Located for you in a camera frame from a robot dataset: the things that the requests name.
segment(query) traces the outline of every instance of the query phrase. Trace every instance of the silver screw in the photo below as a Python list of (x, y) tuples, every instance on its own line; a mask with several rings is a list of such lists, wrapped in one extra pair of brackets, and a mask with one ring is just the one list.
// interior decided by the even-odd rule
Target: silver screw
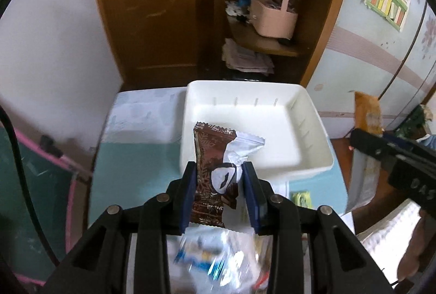
[(333, 213), (333, 209), (330, 206), (321, 206), (321, 213), (329, 216), (331, 213)]
[(168, 202), (169, 201), (169, 196), (166, 193), (159, 193), (156, 196), (156, 199), (158, 200), (158, 202)]
[(283, 202), (283, 197), (277, 194), (274, 194), (270, 197), (271, 202), (273, 203), (281, 203)]
[(108, 212), (108, 214), (112, 215), (112, 214), (117, 214), (119, 212), (119, 206), (117, 206), (116, 204), (109, 206), (108, 209), (106, 209), (106, 211)]

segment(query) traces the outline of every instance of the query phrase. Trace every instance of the white plastic tray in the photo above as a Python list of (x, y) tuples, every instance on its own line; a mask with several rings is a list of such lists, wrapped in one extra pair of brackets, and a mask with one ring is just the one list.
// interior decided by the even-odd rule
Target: white plastic tray
[(265, 146), (250, 156), (260, 179), (272, 182), (305, 179), (333, 167), (321, 119), (300, 85), (193, 81), (188, 85), (180, 171), (195, 161), (193, 127), (197, 122), (258, 135)]

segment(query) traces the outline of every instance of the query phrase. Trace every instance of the pink storage basket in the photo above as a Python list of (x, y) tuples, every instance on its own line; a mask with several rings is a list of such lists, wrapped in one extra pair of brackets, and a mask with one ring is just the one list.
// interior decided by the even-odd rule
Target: pink storage basket
[(292, 38), (298, 14), (288, 12), (289, 0), (280, 10), (269, 8), (269, 0), (251, 0), (250, 19), (257, 33), (265, 37)]

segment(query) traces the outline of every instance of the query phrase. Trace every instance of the green chalkboard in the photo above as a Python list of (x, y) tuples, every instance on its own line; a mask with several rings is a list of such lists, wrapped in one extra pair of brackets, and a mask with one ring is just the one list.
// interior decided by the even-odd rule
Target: green chalkboard
[[(54, 165), (20, 143), (32, 203), (56, 257), (65, 257), (65, 223), (73, 172)], [(9, 138), (0, 127), (0, 252), (12, 271), (45, 281), (54, 265), (32, 225)]]

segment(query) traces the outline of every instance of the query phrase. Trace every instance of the brown floor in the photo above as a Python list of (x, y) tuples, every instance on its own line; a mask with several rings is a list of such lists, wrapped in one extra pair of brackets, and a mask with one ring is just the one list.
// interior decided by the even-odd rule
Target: brown floor
[[(341, 167), (345, 185), (348, 188), (353, 161), (353, 152), (348, 148), (349, 140), (341, 138), (332, 139), (331, 142)], [(405, 200), (405, 196), (400, 191), (387, 183), (387, 176), (387, 172), (381, 170), (376, 196), (366, 206), (353, 211), (356, 234), (367, 230), (376, 222), (382, 220)]]

